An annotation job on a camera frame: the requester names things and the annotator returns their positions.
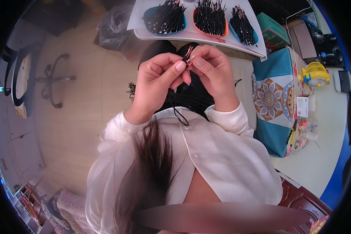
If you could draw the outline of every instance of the green box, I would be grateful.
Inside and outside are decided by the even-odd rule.
[[[274,21],[274,19],[263,12],[256,17],[260,24],[265,44],[269,49],[281,48],[290,44],[286,29]]]

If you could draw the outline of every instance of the blue tray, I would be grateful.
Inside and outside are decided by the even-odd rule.
[[[143,17],[150,17],[154,12],[156,12],[156,9],[157,9],[158,6],[155,6],[155,7],[151,7],[150,9],[146,10],[143,14]],[[187,21],[186,21],[186,17],[184,16],[183,14],[183,21],[184,21],[184,26],[183,26],[183,29],[178,31],[178,32],[182,32],[186,26],[187,26]],[[149,31],[150,33],[152,33],[153,35],[170,35],[170,34],[173,34],[173,33],[178,33],[178,32],[173,32],[173,33],[166,33],[166,34],[156,34],[156,33],[153,33],[151,31]]]
[[[237,33],[234,31],[233,26],[231,26],[230,20],[229,20],[229,29],[230,29],[231,33],[235,36],[235,38],[239,42],[241,42],[241,40],[239,40],[239,37],[238,37]],[[256,31],[253,28],[252,28],[252,30],[253,30],[253,39],[255,40],[255,43],[257,44],[259,42],[259,37],[257,36]]]

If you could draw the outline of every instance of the white blouse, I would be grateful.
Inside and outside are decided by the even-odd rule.
[[[154,114],[172,140],[173,167],[179,168],[167,204],[183,203],[195,168],[222,202],[277,205],[281,201],[280,176],[267,149],[253,138],[242,104],[231,112],[216,111],[211,105],[205,111],[210,122],[187,108],[177,110],[189,126],[178,120],[172,108]],[[131,134],[147,125],[130,124],[121,112],[100,133],[101,156],[89,171],[86,199],[87,221],[97,233],[112,233],[116,194],[135,155]]]

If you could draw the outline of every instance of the white cable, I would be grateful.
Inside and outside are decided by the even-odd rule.
[[[309,0],[309,2],[310,2],[310,6],[309,6],[309,7],[304,8],[303,10],[298,11],[298,12],[292,14],[291,16],[288,16],[288,17],[286,18],[286,21],[285,21],[285,22],[286,22],[286,29],[287,29],[287,31],[288,31],[288,33],[289,33],[290,43],[291,43],[291,45],[292,45],[292,47],[293,47],[292,50],[293,50],[293,54],[294,54],[296,69],[298,69],[298,64],[296,63],[296,55],[295,55],[294,45],[293,45],[293,43],[292,43],[292,39],[291,39],[291,36],[290,36],[289,27],[287,26],[287,19],[290,18],[290,17],[292,17],[292,16],[294,16],[294,15],[296,15],[296,14],[299,14],[299,13],[302,12],[302,11],[305,11],[305,10],[308,10],[309,8],[311,8],[311,7],[312,7],[312,0]]]

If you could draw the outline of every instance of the long dark hair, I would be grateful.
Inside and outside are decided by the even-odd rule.
[[[133,136],[136,156],[116,195],[113,230],[115,234],[152,234],[159,230],[137,225],[133,214],[164,206],[173,181],[172,142],[157,121]]]

